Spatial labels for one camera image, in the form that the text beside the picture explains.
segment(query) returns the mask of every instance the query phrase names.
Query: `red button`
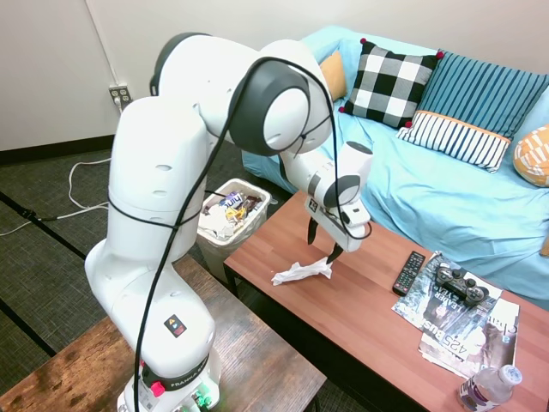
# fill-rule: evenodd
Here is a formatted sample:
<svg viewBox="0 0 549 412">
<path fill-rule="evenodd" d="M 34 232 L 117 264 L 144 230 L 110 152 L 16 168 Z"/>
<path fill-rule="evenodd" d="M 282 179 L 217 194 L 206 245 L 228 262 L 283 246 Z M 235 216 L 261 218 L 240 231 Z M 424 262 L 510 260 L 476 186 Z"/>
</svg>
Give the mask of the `red button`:
<svg viewBox="0 0 549 412">
<path fill-rule="evenodd" d="M 164 386 L 160 382 L 154 382 L 151 385 L 151 391 L 153 392 L 154 397 L 161 397 L 164 392 L 166 392 L 166 389 L 164 389 Z"/>
</svg>

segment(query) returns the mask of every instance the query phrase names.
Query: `blue striped pillow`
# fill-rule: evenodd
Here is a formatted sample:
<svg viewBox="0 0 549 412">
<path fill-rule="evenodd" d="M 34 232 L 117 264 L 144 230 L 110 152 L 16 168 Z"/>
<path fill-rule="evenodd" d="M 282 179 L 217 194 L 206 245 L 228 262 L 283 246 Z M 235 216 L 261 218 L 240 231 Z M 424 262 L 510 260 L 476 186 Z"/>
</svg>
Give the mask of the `blue striped pillow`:
<svg viewBox="0 0 549 412">
<path fill-rule="evenodd" d="M 548 75 L 510 69 L 449 51 L 438 62 L 418 110 L 512 138 L 549 84 Z"/>
</svg>

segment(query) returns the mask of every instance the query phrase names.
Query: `orange patterned pillow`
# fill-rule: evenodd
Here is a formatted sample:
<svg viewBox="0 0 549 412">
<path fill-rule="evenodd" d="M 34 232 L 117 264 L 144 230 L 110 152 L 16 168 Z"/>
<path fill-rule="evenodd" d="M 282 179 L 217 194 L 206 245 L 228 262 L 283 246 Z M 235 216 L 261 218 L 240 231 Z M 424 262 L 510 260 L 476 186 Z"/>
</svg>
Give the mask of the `orange patterned pillow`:
<svg viewBox="0 0 549 412">
<path fill-rule="evenodd" d="M 549 187 L 549 124 L 526 135 L 516 145 L 513 163 L 528 182 Z"/>
</svg>

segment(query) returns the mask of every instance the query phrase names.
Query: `game controller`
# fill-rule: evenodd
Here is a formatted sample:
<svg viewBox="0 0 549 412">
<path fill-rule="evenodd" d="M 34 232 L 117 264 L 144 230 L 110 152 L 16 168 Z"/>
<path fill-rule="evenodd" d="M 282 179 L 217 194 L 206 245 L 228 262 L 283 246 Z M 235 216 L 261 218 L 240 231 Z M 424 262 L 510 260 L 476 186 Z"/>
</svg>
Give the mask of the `game controller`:
<svg viewBox="0 0 549 412">
<path fill-rule="evenodd" d="M 476 306 L 485 301 L 490 292 L 487 288 L 477 286 L 474 279 L 464 279 L 464 270 L 451 269 L 449 264 L 442 262 L 437 269 L 437 279 L 435 280 L 438 286 L 447 288 L 465 300 L 467 306 Z"/>
</svg>

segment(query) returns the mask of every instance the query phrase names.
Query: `trash can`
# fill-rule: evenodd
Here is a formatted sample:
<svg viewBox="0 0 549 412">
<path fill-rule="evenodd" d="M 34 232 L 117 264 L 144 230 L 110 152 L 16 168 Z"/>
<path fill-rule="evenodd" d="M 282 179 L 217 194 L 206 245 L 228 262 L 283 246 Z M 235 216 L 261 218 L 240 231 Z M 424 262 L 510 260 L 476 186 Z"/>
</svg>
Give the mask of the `trash can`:
<svg viewBox="0 0 549 412">
<path fill-rule="evenodd" d="M 267 207 L 271 201 L 270 193 L 242 179 L 231 179 L 216 190 L 217 193 L 223 195 L 228 195 L 232 191 L 241 191 L 246 196 L 259 197 L 262 200 L 262 205 L 253 216 L 247 218 L 242 228 L 229 239 L 220 240 L 215 238 L 210 232 L 201 229 L 200 223 L 198 224 L 198 236 L 196 237 L 196 243 L 200 247 L 210 273 L 225 283 L 227 279 L 223 262 L 267 220 Z M 212 194 L 204 201 L 202 209 L 206 206 L 213 206 L 220 200 L 221 197 Z"/>
</svg>

